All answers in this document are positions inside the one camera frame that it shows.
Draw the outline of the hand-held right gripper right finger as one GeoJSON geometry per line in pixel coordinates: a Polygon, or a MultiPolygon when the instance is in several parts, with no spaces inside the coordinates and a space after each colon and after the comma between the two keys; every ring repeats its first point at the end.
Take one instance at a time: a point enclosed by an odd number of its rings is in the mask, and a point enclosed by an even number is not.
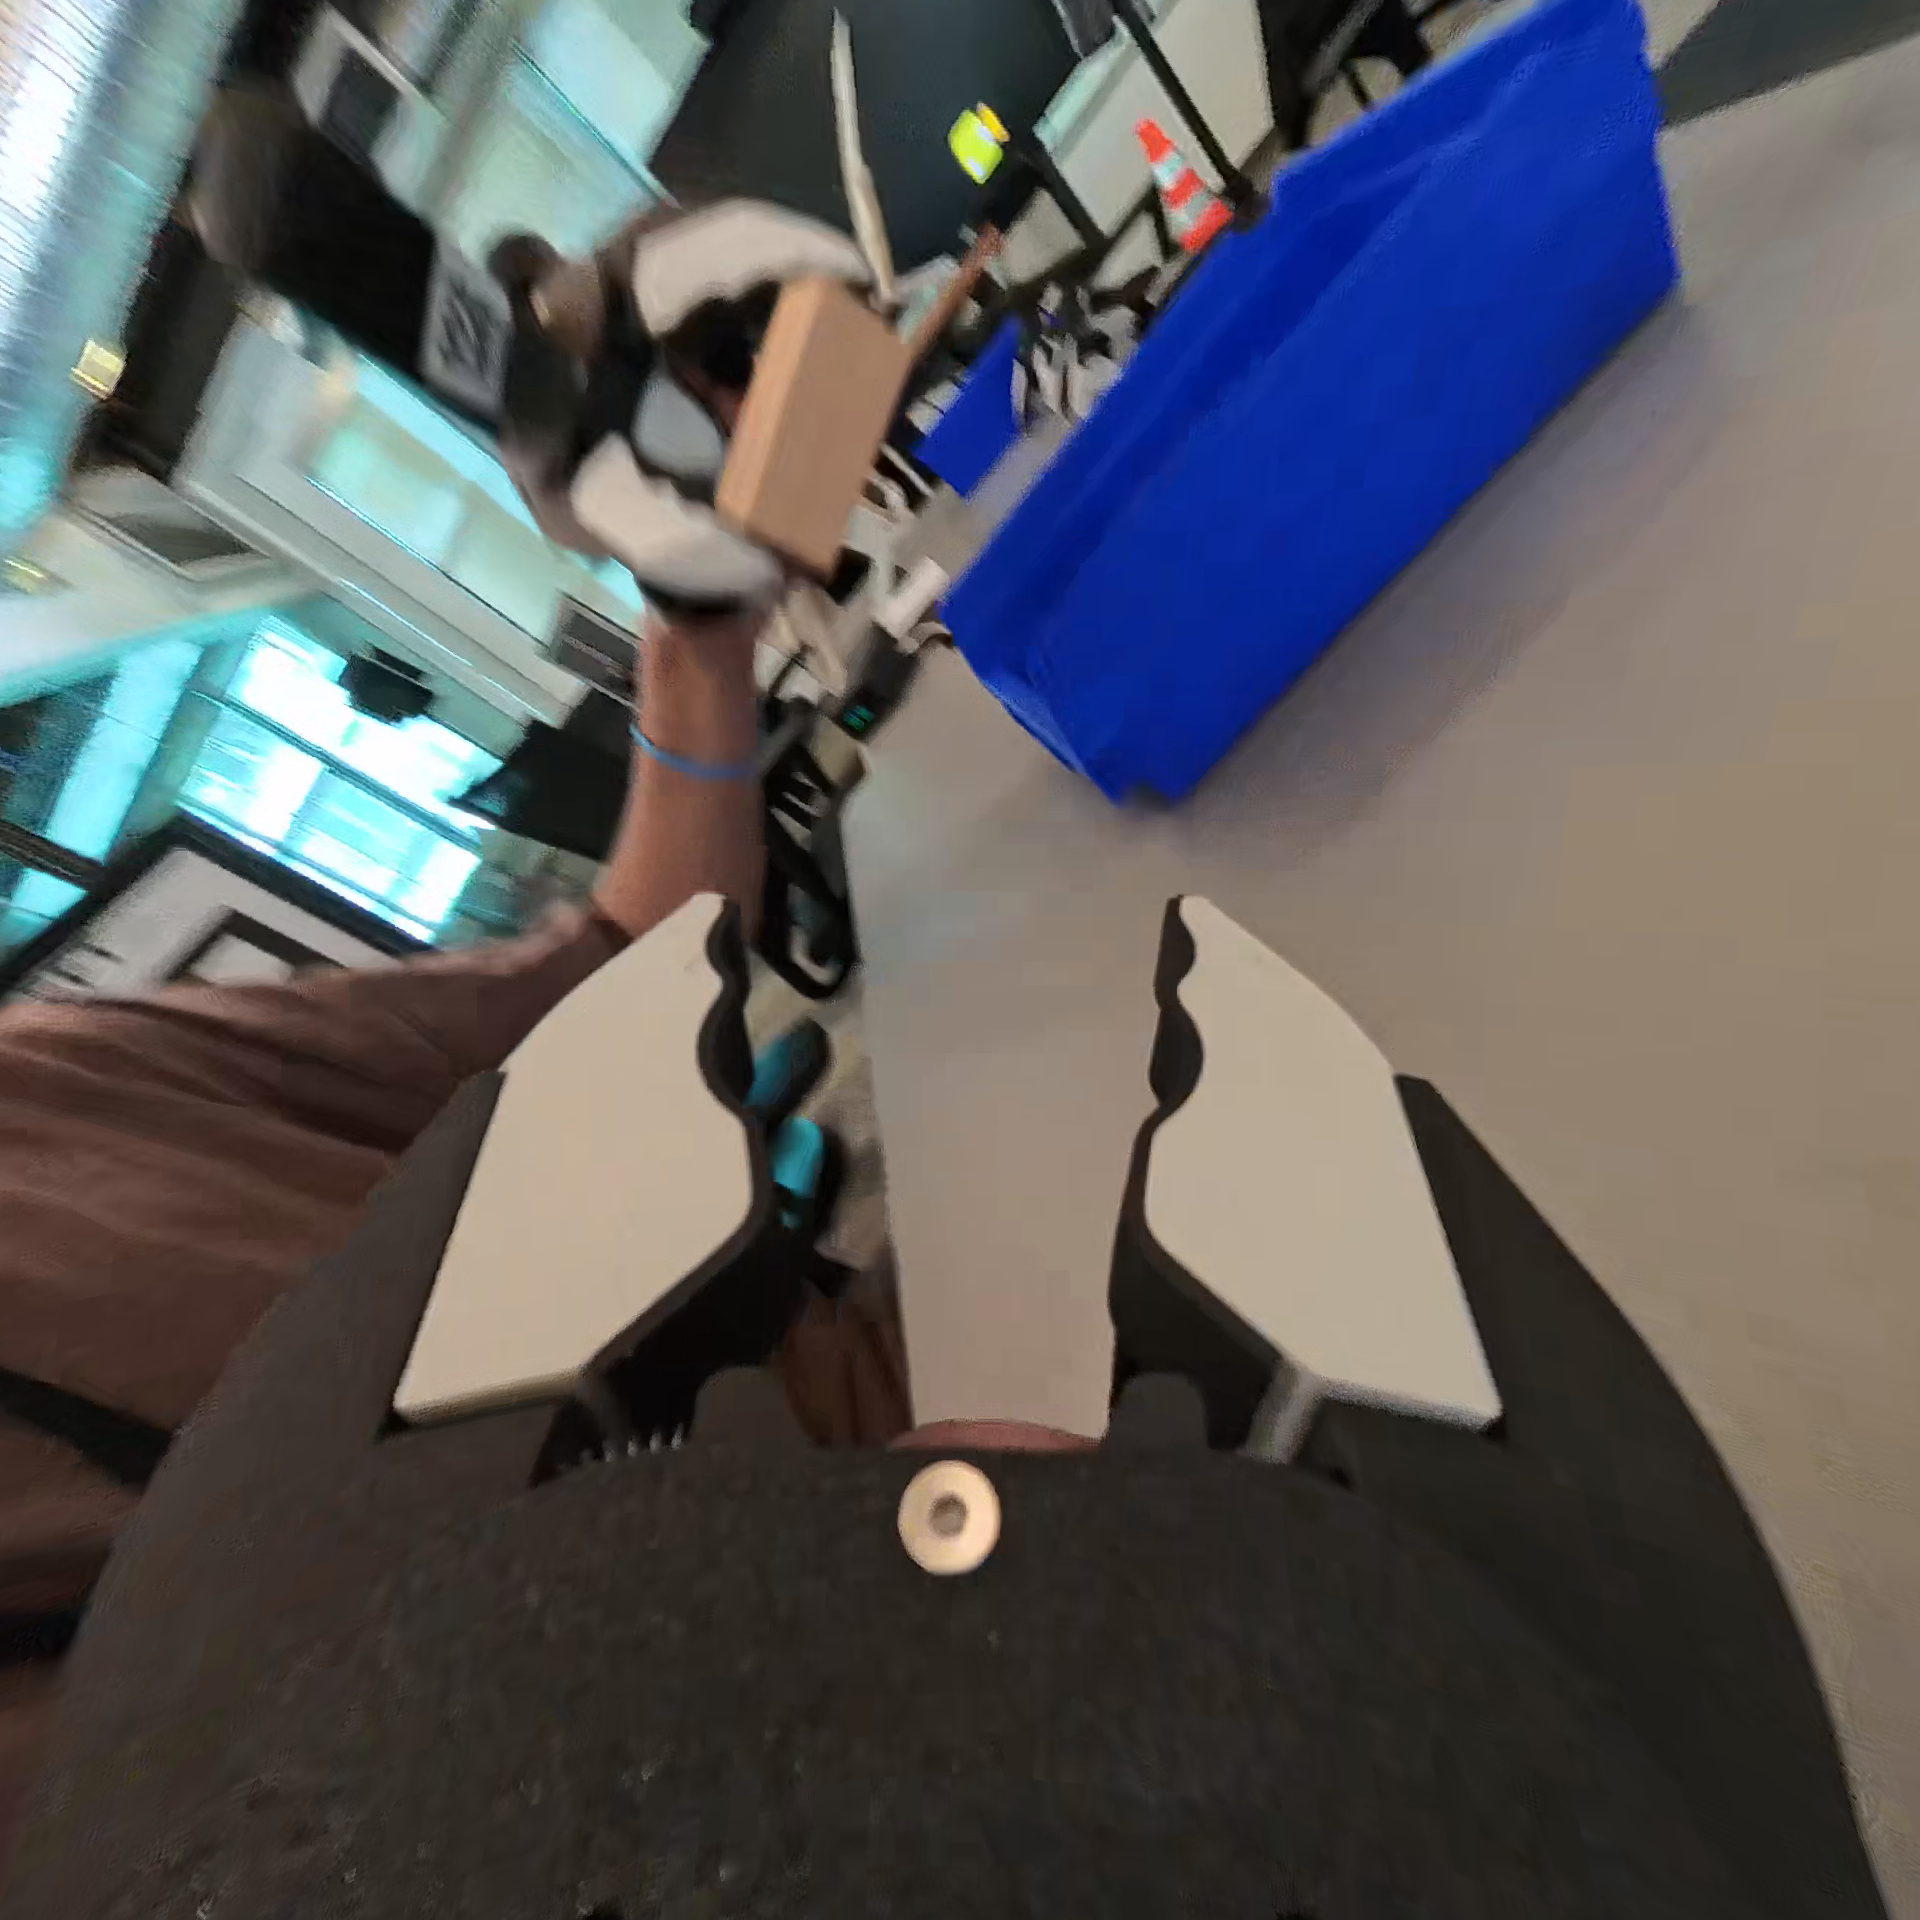
{"type": "Polygon", "coordinates": [[[1302,1449],[1326,1406],[1496,1430],[1494,1365],[1382,1048],[1202,896],[1166,906],[1155,1003],[1112,1254],[1112,1414],[1163,1376],[1215,1449],[1302,1449]]]}

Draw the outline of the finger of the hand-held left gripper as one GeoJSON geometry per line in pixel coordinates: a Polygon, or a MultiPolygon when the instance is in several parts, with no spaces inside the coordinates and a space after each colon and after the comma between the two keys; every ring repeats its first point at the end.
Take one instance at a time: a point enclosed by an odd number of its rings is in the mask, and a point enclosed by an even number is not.
{"type": "Polygon", "coordinates": [[[859,245],[827,224],[771,201],[715,201],[638,218],[629,232],[626,283],[648,338],[667,338],[709,304],[792,281],[873,287],[859,245]]]}
{"type": "Polygon", "coordinates": [[[784,597],[776,554],[643,472],[626,441],[607,441],[586,457],[570,486],[570,510],[657,610],[771,610],[784,597]]]}

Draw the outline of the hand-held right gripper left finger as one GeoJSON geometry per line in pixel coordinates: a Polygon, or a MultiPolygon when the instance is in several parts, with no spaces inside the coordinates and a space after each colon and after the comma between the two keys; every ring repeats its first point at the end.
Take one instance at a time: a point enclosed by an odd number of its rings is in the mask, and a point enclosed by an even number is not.
{"type": "Polygon", "coordinates": [[[496,1073],[488,1131],[391,1410],[442,1426],[563,1408],[607,1449],[694,1433],[801,1302],[755,1099],[750,959],[695,896],[616,953],[496,1073]]]}

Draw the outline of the natural wood block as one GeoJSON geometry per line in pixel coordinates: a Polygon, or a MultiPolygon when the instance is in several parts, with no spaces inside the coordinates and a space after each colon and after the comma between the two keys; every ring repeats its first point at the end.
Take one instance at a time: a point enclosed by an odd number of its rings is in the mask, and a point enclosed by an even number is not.
{"type": "Polygon", "coordinates": [[[835,571],[915,361],[845,281],[789,281],[713,495],[718,519],[813,577],[835,571]]]}

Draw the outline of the person's left forearm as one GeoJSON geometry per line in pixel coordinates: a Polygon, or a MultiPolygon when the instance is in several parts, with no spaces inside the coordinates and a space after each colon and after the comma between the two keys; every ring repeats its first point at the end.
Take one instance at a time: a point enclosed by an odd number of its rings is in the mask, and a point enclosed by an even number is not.
{"type": "Polygon", "coordinates": [[[631,781],[592,911],[641,941],[695,896],[734,906],[749,937],[767,877],[760,610],[648,618],[637,657],[631,781]]]}

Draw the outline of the grey desk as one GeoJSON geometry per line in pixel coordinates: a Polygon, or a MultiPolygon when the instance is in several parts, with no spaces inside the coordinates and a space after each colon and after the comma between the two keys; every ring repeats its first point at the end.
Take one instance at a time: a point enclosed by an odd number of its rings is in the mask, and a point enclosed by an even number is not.
{"type": "Polygon", "coordinates": [[[1919,53],[1664,135],[1685,287],[1191,803],[943,651],[849,815],[922,1421],[1091,1433],[1163,903],[1437,1083],[1685,1390],[1917,1915],[1919,53]]]}

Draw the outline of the black monitor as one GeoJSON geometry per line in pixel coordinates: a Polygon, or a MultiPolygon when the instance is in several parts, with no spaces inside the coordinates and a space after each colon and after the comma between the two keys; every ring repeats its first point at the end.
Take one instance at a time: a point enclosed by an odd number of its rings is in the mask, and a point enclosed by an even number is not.
{"type": "Polygon", "coordinates": [[[1069,221],[1071,253],[1110,245],[1041,123],[1114,38],[1114,6],[746,3],[701,19],[709,50],[646,166],[677,205],[771,201],[854,233],[832,88],[846,45],[899,275],[960,256],[978,229],[1014,235],[1034,201],[1069,221]]]}

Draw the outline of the blue wristband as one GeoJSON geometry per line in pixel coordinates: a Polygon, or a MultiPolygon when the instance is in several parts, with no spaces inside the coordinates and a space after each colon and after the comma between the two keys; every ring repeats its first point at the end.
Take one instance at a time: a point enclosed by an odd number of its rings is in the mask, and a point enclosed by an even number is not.
{"type": "Polygon", "coordinates": [[[654,742],[641,720],[629,725],[629,736],[637,755],[664,774],[695,782],[695,785],[749,785],[760,790],[765,782],[760,758],[749,760],[713,760],[688,753],[677,753],[654,742]]]}

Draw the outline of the black office chair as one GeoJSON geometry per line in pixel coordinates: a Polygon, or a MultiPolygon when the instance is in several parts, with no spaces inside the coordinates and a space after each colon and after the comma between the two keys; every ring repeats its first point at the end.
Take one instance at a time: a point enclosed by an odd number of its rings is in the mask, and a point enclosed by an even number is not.
{"type": "Polygon", "coordinates": [[[749,1115],[767,1142],[777,1225],[816,1245],[827,1235],[849,1181],[841,1136],[806,1114],[832,1067],[823,1023],[806,1018],[755,1048],[749,1115]]]}

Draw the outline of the small blue plastic bin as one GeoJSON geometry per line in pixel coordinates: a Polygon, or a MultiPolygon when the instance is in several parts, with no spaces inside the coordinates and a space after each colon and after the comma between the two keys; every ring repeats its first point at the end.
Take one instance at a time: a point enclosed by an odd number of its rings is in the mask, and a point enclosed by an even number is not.
{"type": "Polygon", "coordinates": [[[949,493],[971,497],[1021,443],[1039,408],[1034,400],[1034,331],[1023,321],[1000,325],[938,419],[922,432],[915,461],[949,493]]]}

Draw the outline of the person's brown clothing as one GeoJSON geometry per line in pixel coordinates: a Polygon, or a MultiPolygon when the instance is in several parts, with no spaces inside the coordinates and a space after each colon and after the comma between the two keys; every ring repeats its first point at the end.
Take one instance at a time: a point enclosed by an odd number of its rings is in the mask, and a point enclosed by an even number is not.
{"type": "Polygon", "coordinates": [[[629,936],[3,1023],[6,1669],[56,1659],[165,1451],[456,1090],[629,936]]]}

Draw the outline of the red floor object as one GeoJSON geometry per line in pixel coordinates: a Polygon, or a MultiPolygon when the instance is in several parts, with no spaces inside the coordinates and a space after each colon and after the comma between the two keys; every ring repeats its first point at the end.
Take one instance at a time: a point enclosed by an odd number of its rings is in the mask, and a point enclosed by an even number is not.
{"type": "Polygon", "coordinates": [[[1200,176],[1157,119],[1137,119],[1137,142],[1174,247],[1187,258],[1207,254],[1215,240],[1232,229],[1235,208],[1200,176]]]}

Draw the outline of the large tag board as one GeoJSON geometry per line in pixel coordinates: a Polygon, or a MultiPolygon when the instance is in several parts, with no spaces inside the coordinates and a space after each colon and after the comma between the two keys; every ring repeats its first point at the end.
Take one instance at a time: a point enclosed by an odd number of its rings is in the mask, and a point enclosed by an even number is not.
{"type": "Polygon", "coordinates": [[[135,1000],[376,970],[421,943],[226,833],[176,816],[6,959],[3,1003],[135,1000]]]}

